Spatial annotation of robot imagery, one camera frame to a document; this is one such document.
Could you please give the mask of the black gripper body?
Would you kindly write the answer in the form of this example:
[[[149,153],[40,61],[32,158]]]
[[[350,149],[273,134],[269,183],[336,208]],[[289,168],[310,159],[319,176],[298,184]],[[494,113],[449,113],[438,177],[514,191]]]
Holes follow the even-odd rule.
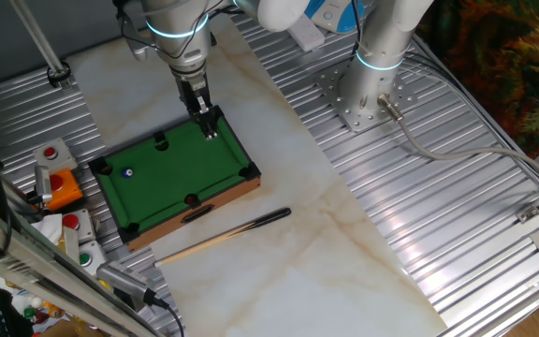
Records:
[[[175,79],[181,102],[191,115],[208,112],[211,107],[211,95],[205,70],[186,74],[176,73]]]

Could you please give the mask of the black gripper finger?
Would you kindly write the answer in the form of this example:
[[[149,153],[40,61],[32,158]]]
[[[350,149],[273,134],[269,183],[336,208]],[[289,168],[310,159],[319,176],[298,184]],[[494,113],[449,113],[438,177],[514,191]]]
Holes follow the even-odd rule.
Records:
[[[217,137],[217,107],[211,107],[211,109],[205,113],[205,116],[207,126],[206,139],[215,139]]]
[[[197,124],[199,125],[200,129],[201,129],[201,132],[204,136],[205,139],[207,139],[210,135],[210,127],[209,127],[209,123],[208,123],[208,111],[205,110],[201,110],[198,114],[197,114]]]

